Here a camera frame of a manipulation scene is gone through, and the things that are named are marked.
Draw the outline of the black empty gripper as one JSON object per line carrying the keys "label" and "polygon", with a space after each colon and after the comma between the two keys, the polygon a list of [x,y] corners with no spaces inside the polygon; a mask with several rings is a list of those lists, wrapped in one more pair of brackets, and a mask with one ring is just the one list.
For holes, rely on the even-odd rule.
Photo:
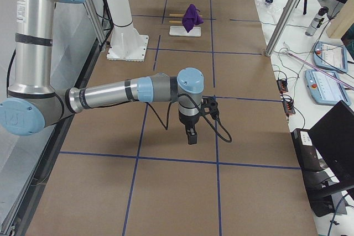
{"label": "black empty gripper", "polygon": [[188,138],[188,144],[194,145],[197,143],[197,132],[195,125],[199,121],[200,115],[186,116],[179,112],[179,121],[185,126],[186,135]]}

